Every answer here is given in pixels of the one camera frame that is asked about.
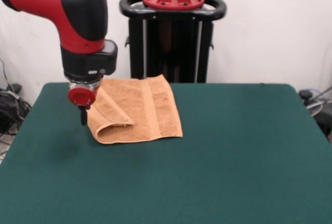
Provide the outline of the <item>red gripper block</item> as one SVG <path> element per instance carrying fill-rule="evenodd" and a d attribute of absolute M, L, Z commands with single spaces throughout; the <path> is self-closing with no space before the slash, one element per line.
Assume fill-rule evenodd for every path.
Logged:
<path fill-rule="evenodd" d="M 78 106 L 80 110 L 80 121 L 82 126 L 87 125 L 87 108 L 89 108 L 96 100 L 97 91 L 101 85 L 102 79 L 68 81 L 68 99 L 71 103 Z"/>

